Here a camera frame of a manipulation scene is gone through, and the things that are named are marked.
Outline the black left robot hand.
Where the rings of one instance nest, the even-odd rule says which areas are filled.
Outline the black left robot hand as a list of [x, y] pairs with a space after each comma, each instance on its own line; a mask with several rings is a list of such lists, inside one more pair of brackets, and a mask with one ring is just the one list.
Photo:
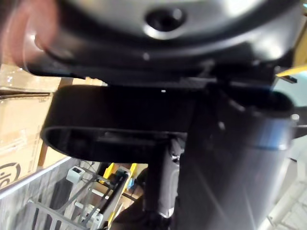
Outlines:
[[273, 89], [289, 67], [298, 0], [56, 0], [31, 18], [29, 72], [94, 77], [58, 90], [41, 130], [88, 161], [146, 163], [114, 230], [258, 230], [307, 110]]

